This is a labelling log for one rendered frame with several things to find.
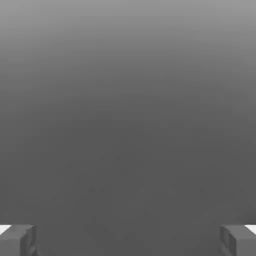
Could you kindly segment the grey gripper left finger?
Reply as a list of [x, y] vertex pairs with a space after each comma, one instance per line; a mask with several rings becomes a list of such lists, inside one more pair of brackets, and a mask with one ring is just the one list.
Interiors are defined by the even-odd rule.
[[0, 256], [38, 256], [37, 226], [0, 224]]

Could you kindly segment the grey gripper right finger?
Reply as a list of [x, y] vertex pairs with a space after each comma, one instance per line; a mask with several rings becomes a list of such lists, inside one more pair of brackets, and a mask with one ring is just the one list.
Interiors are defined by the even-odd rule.
[[256, 256], [256, 224], [221, 225], [219, 236], [223, 256]]

